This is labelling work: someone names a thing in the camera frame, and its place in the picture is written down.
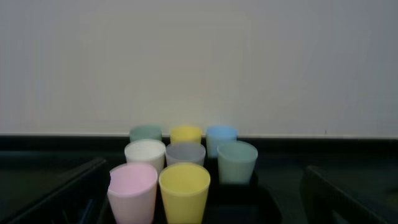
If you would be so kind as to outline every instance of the pink cup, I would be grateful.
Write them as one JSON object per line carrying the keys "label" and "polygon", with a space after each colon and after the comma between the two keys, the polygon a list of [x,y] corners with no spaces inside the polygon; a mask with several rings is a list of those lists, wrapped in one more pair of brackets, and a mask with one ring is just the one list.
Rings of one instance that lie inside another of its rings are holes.
{"label": "pink cup", "polygon": [[116,223],[152,223],[157,171],[145,163],[122,164],[111,170],[108,200]]}

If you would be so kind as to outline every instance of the blue cup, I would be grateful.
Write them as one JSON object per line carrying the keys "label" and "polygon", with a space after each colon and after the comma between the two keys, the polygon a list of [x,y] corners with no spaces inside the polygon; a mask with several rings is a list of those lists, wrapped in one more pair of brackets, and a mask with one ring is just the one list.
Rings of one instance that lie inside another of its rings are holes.
{"label": "blue cup", "polygon": [[217,158],[217,147],[229,141],[236,141],[238,130],[231,126],[216,125],[206,130],[207,156]]}
{"label": "blue cup", "polygon": [[130,130],[130,141],[140,139],[162,140],[162,128],[156,125],[142,125],[134,127]]}
{"label": "blue cup", "polygon": [[220,144],[218,175],[221,184],[248,184],[258,157],[257,149],[249,143],[236,141]]}

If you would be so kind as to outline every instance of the plastic cup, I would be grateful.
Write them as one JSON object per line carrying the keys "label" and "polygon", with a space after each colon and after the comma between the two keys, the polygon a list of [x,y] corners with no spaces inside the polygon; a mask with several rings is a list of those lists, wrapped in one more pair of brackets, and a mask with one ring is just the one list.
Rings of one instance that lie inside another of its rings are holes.
{"label": "plastic cup", "polygon": [[152,223],[157,172],[145,163],[122,164],[111,170],[108,200],[117,224]]}
{"label": "plastic cup", "polygon": [[162,128],[156,125],[142,125],[130,130],[130,141],[140,139],[162,140]]}
{"label": "plastic cup", "polygon": [[127,162],[145,162],[154,166],[159,174],[164,167],[166,146],[159,140],[141,139],[131,142],[124,149]]}
{"label": "plastic cup", "polygon": [[248,184],[258,156],[249,143],[236,141],[220,144],[218,175],[221,184]]}
{"label": "plastic cup", "polygon": [[170,142],[197,142],[201,141],[201,129],[195,126],[179,126],[170,130]]}
{"label": "plastic cup", "polygon": [[217,158],[217,147],[228,141],[236,141],[238,130],[223,125],[209,127],[206,130],[207,156]]}
{"label": "plastic cup", "polygon": [[168,223],[201,223],[210,185],[205,168],[189,162],[168,166],[159,184]]}
{"label": "plastic cup", "polygon": [[178,162],[192,162],[203,166],[206,149],[196,142],[179,142],[166,147],[166,163],[168,166]]}

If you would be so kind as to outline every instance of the yellow cup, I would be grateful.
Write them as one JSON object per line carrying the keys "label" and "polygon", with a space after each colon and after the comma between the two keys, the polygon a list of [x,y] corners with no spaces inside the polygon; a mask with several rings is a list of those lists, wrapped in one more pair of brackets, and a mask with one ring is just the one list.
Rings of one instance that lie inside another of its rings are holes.
{"label": "yellow cup", "polygon": [[210,185],[205,168],[190,162],[168,166],[159,185],[168,223],[201,223]]}
{"label": "yellow cup", "polygon": [[170,130],[170,142],[197,142],[200,144],[202,131],[195,126],[179,126]]}

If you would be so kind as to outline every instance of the white wall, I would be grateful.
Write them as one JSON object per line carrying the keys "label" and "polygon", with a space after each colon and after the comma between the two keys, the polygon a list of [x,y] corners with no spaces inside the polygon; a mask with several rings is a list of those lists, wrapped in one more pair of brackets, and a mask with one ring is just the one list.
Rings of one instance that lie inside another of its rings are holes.
{"label": "white wall", "polygon": [[2,0],[0,133],[398,136],[396,0]]}

